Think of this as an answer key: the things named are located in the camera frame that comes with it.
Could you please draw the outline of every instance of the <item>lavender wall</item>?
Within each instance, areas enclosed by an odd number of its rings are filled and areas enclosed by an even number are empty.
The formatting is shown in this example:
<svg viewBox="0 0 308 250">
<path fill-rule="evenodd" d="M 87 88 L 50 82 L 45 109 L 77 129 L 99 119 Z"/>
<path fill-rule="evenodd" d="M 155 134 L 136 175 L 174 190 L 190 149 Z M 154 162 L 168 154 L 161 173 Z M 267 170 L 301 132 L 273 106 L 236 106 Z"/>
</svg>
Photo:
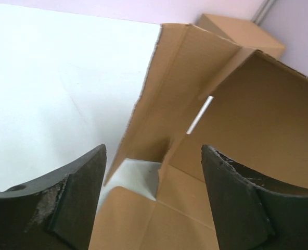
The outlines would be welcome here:
<svg viewBox="0 0 308 250">
<path fill-rule="evenodd" d="M 261 27 L 286 45 L 281 61 L 308 76 L 308 1 L 277 0 Z"/>
<path fill-rule="evenodd" d="M 263 0 L 0 0 L 61 12 L 149 23 L 193 23 L 201 13 L 251 19 Z"/>
</svg>

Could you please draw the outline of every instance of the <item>white table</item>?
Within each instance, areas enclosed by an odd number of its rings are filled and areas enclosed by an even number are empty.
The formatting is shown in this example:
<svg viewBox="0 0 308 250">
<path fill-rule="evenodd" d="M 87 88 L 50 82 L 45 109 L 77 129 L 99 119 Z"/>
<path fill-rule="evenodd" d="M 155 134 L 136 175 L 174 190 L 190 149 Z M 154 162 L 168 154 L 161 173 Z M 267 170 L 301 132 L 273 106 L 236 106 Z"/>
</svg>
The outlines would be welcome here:
<svg viewBox="0 0 308 250">
<path fill-rule="evenodd" d="M 159 31 L 157 24 L 0 4 L 1 191 L 101 143 L 109 168 Z M 151 197 L 145 180 L 152 167 L 158 164 L 127 160 L 102 197 L 116 185 Z"/>
</svg>

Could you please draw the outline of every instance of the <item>open cardboard box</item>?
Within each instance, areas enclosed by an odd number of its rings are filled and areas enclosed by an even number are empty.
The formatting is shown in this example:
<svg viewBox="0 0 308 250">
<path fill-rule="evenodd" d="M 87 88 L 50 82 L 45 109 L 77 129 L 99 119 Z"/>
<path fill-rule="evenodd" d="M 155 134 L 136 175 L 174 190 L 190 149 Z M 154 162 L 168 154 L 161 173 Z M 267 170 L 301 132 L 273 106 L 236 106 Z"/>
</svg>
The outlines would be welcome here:
<svg viewBox="0 0 308 250">
<path fill-rule="evenodd" d="M 209 96 L 212 103 L 187 134 Z M 162 162 L 157 201 L 112 190 L 96 217 L 90 249 L 218 249 L 203 144 L 308 188 L 308 78 L 201 28 L 164 24 L 108 175 L 125 158 Z"/>
</svg>

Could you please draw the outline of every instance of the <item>small cardboard box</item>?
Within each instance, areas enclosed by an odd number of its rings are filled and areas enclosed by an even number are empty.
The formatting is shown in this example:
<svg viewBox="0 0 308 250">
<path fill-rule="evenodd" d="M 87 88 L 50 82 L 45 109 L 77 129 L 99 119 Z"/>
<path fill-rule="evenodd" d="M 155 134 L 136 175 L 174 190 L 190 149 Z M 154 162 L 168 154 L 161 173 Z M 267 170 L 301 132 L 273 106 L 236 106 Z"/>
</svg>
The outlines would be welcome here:
<svg viewBox="0 0 308 250">
<path fill-rule="evenodd" d="M 282 43 L 248 20 L 202 14 L 196 25 L 241 46 L 260 49 L 276 59 L 285 51 Z"/>
<path fill-rule="evenodd" d="M 187 134 L 209 96 L 212 103 Z M 96 217 L 90 249 L 218 249 L 203 144 L 308 188 L 308 78 L 199 27 L 163 24 L 108 175 L 125 158 L 162 163 L 157 200 L 112 190 Z"/>
</svg>

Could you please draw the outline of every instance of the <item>brown cardboard box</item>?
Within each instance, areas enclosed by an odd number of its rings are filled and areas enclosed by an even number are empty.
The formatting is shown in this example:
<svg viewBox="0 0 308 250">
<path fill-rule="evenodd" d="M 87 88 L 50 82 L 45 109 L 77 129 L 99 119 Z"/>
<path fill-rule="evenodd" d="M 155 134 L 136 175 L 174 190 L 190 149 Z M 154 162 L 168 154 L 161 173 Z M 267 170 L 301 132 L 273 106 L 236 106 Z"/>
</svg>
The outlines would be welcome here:
<svg viewBox="0 0 308 250">
<path fill-rule="evenodd" d="M 186 134 L 208 96 L 213 101 Z M 91 250 L 218 249 L 201 146 L 308 188 L 308 78 L 199 27 L 164 24 L 115 157 L 162 162 L 157 201 L 121 187 L 99 211 Z"/>
<path fill-rule="evenodd" d="M 196 25 L 241 46 L 260 49 L 277 59 L 285 51 L 282 43 L 248 20 L 202 14 Z"/>
</svg>

